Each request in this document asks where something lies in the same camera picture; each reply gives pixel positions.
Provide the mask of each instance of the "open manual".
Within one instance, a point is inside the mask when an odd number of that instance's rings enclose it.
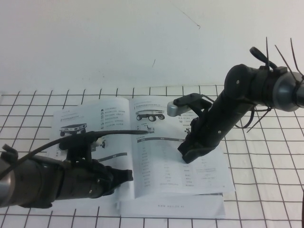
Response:
[[[133,170],[134,181],[122,184],[110,196],[61,200],[54,207],[116,205],[108,211],[130,217],[222,218],[222,193],[235,190],[224,155],[218,147],[190,164],[182,160],[177,148],[196,114],[169,117],[166,110],[171,100],[165,96],[132,100],[107,97],[54,113],[50,140],[89,131],[149,132],[107,135],[92,146],[93,159],[117,169]],[[51,147],[47,155],[66,158],[66,152],[58,146]]]

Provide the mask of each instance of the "white table surface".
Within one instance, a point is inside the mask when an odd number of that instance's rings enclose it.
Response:
[[[54,111],[105,95],[167,95],[174,99],[196,92],[216,98],[222,89],[221,85],[210,85],[3,92],[0,144],[13,146],[21,157],[48,142]],[[304,109],[291,113],[272,110],[249,133],[237,128],[228,133],[220,146],[236,192],[224,194],[225,219],[121,218],[100,216],[99,207],[34,211],[14,206],[0,209],[0,228],[299,228],[304,183],[303,128]]]

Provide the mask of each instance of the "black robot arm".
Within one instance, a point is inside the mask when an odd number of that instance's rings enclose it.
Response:
[[[146,134],[147,131],[87,132],[67,136],[42,146],[18,160],[18,152],[4,145],[0,157],[0,207],[50,208],[55,200],[99,198],[132,181],[131,170],[104,166],[92,159],[91,144],[108,134]],[[59,143],[66,160],[35,153]]]
[[[256,105],[265,105],[268,111],[276,108],[287,112],[303,107],[304,76],[300,72],[287,71],[286,67],[277,67],[255,47],[250,52],[266,66],[259,69],[243,64],[232,67],[226,76],[224,90],[213,103],[199,94],[168,103],[169,116],[191,109],[198,115],[191,122],[190,133],[178,147],[186,163],[214,150],[245,113],[254,114]]]

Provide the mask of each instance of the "wire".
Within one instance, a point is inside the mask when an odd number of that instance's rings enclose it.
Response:
[[[302,77],[304,77],[304,75],[301,73],[301,71],[299,70],[298,65],[297,65],[297,63],[296,63],[296,60],[295,60],[295,52],[294,52],[294,46],[293,46],[293,41],[292,41],[291,38],[290,38],[290,44],[291,44],[291,51],[292,51],[292,53],[293,53],[295,68],[296,68],[297,71],[300,73],[300,75],[302,75]]]
[[[260,110],[257,110],[256,109],[256,112],[267,112],[269,109],[272,109],[272,108],[267,108],[267,109],[260,109]]]
[[[98,132],[87,132],[82,134],[82,136],[86,135],[94,135],[97,138],[100,138],[102,136],[108,135],[108,134],[147,134],[147,131],[138,131],[138,130],[120,130],[120,131],[98,131]],[[11,164],[6,170],[4,170],[2,173],[0,173],[0,180],[2,180],[7,174],[9,174],[10,171],[14,170],[18,166],[20,166],[23,162],[26,160],[32,158],[35,154],[51,147],[54,146],[58,143],[64,142],[70,138],[72,138],[74,135],[70,135],[64,138],[56,139],[54,141],[51,141],[43,146],[38,147],[37,149],[33,150],[32,152],[29,152],[27,155],[24,157],[18,159],[15,163]]]
[[[214,102],[214,100],[212,100],[210,97],[208,97],[208,96],[206,96],[206,95],[204,95],[204,94],[202,94],[202,97],[204,97],[204,98],[210,100],[211,102]]]
[[[290,73],[291,73],[291,74],[292,74],[292,76],[294,77],[295,81],[296,81],[296,82],[298,82],[298,80],[295,78],[295,76],[294,76],[294,74],[293,74],[293,72],[292,72],[291,68],[289,67],[289,65],[287,64],[287,62],[286,62],[285,58],[283,57],[282,53],[280,52],[280,50],[277,48],[277,46],[276,46],[276,45],[275,45],[275,47],[276,47],[277,51],[279,52],[280,56],[282,57],[283,61],[285,62],[286,66],[288,67],[288,69],[289,69]]]
[[[267,63],[266,63],[266,66],[267,66],[267,69],[269,71],[269,55],[268,55],[268,41],[267,41],[267,37],[266,37],[266,54],[267,54]]]
[[[248,123],[245,124],[244,127],[239,127],[239,126],[237,126],[237,125],[235,125],[235,126],[236,126],[237,128],[240,128],[240,129],[248,128],[249,125],[251,125],[251,123],[252,123],[254,117],[255,117],[255,108],[253,107],[253,108],[251,109],[251,115],[250,115],[250,119],[249,119]]]
[[[269,66],[272,68],[272,69],[276,69],[277,66],[276,64],[274,64],[273,62],[269,61],[269,59],[267,59],[267,57],[259,50],[257,49],[256,47],[252,47],[250,50],[250,53],[258,60],[260,60],[261,62],[265,63],[266,66],[267,64],[269,63]]]
[[[269,113],[270,111],[272,110],[272,108],[267,108],[267,112],[261,117],[259,118],[259,120],[247,131],[247,133],[252,129],[254,128],[254,126],[256,126],[266,115],[267,113]]]

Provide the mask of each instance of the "white wall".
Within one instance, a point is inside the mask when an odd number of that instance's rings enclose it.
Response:
[[[303,9],[303,0],[3,0],[0,89],[223,84],[232,66],[260,65],[249,49],[265,51],[266,36],[271,60],[283,65],[277,44],[294,66],[292,37],[304,71]]]

